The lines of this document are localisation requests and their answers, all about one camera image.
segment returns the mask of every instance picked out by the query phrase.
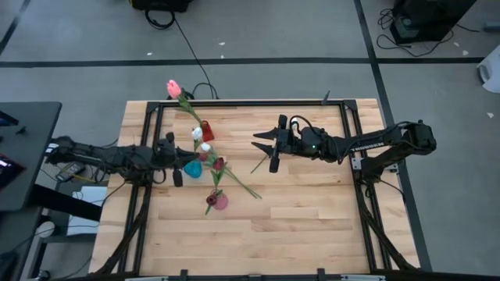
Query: red rose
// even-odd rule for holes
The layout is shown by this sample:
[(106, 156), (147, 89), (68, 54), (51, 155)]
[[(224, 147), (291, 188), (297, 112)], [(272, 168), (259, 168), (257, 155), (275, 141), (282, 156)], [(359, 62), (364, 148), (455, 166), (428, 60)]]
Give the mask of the red rose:
[(217, 204), (217, 195), (215, 195), (215, 193), (210, 194), (206, 198), (206, 204), (208, 204), (210, 206), (213, 206), (213, 205)]
[(213, 162), (213, 168), (214, 168), (216, 171), (220, 171), (223, 167), (224, 167), (224, 159), (223, 159), (222, 157), (217, 158), (217, 159)]

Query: blue vase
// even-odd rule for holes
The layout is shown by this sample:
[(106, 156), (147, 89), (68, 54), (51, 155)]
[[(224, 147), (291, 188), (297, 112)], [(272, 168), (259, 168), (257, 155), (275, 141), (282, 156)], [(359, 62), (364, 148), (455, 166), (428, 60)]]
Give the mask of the blue vase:
[(184, 172), (193, 179), (199, 178), (202, 170), (202, 163), (199, 160), (191, 161), (184, 167)]

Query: black desk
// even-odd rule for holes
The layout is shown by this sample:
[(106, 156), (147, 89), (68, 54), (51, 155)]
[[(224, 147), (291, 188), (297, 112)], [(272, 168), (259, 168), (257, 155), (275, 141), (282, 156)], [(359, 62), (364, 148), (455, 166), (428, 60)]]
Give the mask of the black desk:
[[(7, 187), (0, 190), (0, 212), (19, 211), (27, 205), (37, 179), (44, 152), (59, 118), (59, 102), (6, 102), (0, 111), (19, 120), (19, 126), (0, 127), (0, 153), (26, 169)], [(16, 134), (26, 126), (26, 133)]]
[[(23, 173), (0, 190), (0, 253), (11, 251), (34, 234), (42, 207), (86, 219), (99, 220), (101, 208), (35, 184), (45, 150), (59, 117), (59, 102), (6, 102), (3, 111), (19, 120), (19, 126), (0, 127), (0, 153), (25, 167)], [(26, 132), (16, 134), (21, 127)], [(31, 241), (18, 247), (11, 280), (19, 280)]]

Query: white object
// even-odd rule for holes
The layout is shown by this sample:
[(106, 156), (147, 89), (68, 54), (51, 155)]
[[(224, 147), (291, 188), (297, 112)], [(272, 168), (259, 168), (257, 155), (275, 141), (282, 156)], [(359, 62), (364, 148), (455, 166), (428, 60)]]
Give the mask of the white object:
[(55, 231), (55, 224), (53, 222), (44, 222), (37, 228), (38, 236), (41, 238), (50, 237)]
[(204, 152), (209, 152), (211, 148), (212, 148), (212, 147), (210, 147), (210, 144), (207, 144), (207, 143), (203, 143), (203, 144), (202, 144), (202, 150), (203, 150)]
[[(107, 189), (107, 187), (81, 187), (81, 194), (83, 194), (83, 198), (78, 197), (78, 192), (73, 192), (73, 198), (91, 202), (97, 206), (102, 206), (102, 201), (106, 197)], [(97, 233), (97, 226), (99, 226), (99, 222), (70, 215), (67, 236), (82, 233)]]
[(298, 123), (297, 118), (292, 118), (291, 119), (291, 129), (292, 130), (297, 130), (297, 123)]
[(196, 127), (192, 132), (191, 135), (195, 140), (199, 140), (203, 137), (203, 131), (202, 128)]
[(500, 45), (477, 66), (483, 88), (500, 94)]

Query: floor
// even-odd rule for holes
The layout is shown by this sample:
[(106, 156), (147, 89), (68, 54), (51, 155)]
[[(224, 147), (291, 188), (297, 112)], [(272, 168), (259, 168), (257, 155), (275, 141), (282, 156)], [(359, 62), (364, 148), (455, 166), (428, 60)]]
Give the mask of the floor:
[[(379, 11), (393, 1), (195, 0), (177, 19), (221, 98), (331, 91), (331, 98), (378, 98), (386, 122), (431, 125), (438, 149), (410, 157), (408, 171), (432, 268), (500, 275), (500, 155), (492, 153), (500, 95), (484, 90), (475, 73), (500, 34), (456, 27), (453, 39), (424, 57), (432, 59), (410, 60), (374, 44), (385, 32)], [(498, 10), (500, 2), (478, 0), (460, 23), (479, 29), (498, 20)], [(60, 101), (55, 135), (85, 143), (116, 139), (126, 101), (164, 99), (169, 79), (187, 89), (205, 81), (179, 30), (153, 29), (126, 0), (3, 0), (0, 37), (0, 101)], [(38, 181), (53, 185), (43, 174)], [(42, 267), (64, 276), (92, 247), (51, 245)]]

